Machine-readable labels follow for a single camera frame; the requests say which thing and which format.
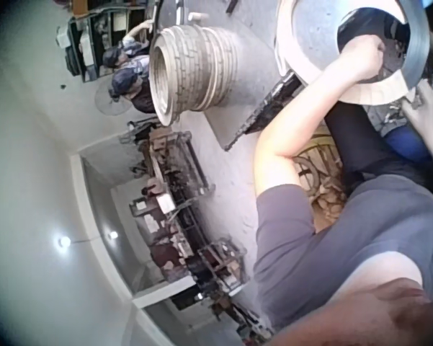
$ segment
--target gray shirt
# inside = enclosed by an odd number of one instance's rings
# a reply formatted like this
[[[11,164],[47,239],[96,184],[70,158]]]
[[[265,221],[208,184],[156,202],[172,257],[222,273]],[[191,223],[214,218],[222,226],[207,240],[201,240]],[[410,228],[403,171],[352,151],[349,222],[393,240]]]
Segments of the gray shirt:
[[[384,175],[365,182],[339,220],[319,234],[297,185],[269,189],[257,205],[254,274],[262,309],[275,329],[323,306],[360,264],[383,252],[411,259],[433,299],[433,196],[411,180]]]

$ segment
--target white wall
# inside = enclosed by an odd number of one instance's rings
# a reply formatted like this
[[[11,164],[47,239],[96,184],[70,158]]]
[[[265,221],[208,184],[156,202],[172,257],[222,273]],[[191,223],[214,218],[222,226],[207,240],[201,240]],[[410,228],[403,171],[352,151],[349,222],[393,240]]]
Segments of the white wall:
[[[119,136],[113,136],[79,154],[95,168],[111,186],[125,184],[134,179],[130,168],[144,159],[134,143],[121,144]]]
[[[86,186],[89,192],[91,209],[102,237],[102,241],[109,252],[117,270],[132,293],[139,289],[139,275],[144,273],[143,265],[136,257],[120,218],[115,209],[114,200],[110,194],[110,186],[104,182],[99,173],[84,161]],[[109,239],[107,235],[116,231],[117,239]]]
[[[89,243],[57,247],[85,237],[69,157],[7,76],[0,65],[1,332],[12,345],[119,345],[130,307]]]
[[[145,115],[133,107],[118,116],[102,114],[94,95],[103,79],[83,84],[80,76],[73,77],[66,70],[64,51],[56,45],[55,34],[69,17],[53,1],[13,1],[0,21],[0,62],[12,88],[75,152],[125,132],[127,121]]]

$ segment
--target light bulb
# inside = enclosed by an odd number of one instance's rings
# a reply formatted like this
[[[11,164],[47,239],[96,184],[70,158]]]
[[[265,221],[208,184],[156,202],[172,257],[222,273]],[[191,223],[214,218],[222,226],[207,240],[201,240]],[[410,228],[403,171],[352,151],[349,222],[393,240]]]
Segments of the light bulb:
[[[63,236],[61,239],[59,239],[58,243],[61,249],[67,249],[68,247],[70,247],[72,241],[68,236]]]
[[[111,240],[116,239],[116,238],[118,238],[118,233],[116,231],[112,231],[112,232],[109,233],[108,237]]]

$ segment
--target gray floor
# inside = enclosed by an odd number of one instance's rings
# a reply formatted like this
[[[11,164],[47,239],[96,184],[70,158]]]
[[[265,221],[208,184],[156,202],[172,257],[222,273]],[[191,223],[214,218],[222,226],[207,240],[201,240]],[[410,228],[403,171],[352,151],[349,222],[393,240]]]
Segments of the gray floor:
[[[186,112],[173,127],[192,132],[192,145],[202,170],[216,185],[215,192],[199,202],[208,235],[214,239],[229,236],[235,245],[244,247],[246,274],[252,278],[258,221],[251,162],[257,134],[242,137],[231,151],[225,152],[202,113]],[[259,313],[253,280],[236,300]]]

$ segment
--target blue cloth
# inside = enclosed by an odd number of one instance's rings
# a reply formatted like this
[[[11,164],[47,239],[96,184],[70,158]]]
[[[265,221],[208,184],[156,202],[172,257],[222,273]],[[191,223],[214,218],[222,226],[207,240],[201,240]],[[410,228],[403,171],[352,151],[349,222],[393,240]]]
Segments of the blue cloth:
[[[395,128],[385,137],[385,141],[399,155],[417,164],[432,160],[423,140],[411,127]]]
[[[429,5],[433,4],[433,0],[422,0],[424,8],[428,7]]]

